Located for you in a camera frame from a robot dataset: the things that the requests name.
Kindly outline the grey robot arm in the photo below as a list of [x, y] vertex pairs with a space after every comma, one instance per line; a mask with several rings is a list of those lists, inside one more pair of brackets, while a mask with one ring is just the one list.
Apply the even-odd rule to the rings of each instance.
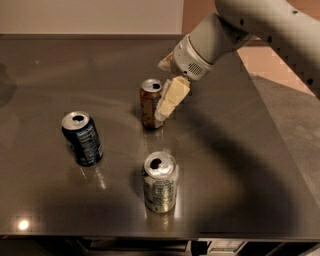
[[158, 64], [174, 74], [155, 110], [166, 120], [190, 91], [225, 54], [256, 36], [263, 40], [303, 81], [320, 94], [320, 21], [286, 0], [214, 0], [217, 11], [207, 15]]

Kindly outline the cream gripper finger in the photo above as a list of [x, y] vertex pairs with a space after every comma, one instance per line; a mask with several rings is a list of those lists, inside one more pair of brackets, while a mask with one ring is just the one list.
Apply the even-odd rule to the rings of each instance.
[[169, 53], [165, 58], [163, 58], [159, 63], [158, 67], [165, 72], [172, 71], [172, 56], [173, 53]]
[[188, 95], [189, 91], [190, 82], [186, 78], [177, 76], [172, 80], [167, 80], [155, 110], [155, 118], [159, 121], [165, 121]]

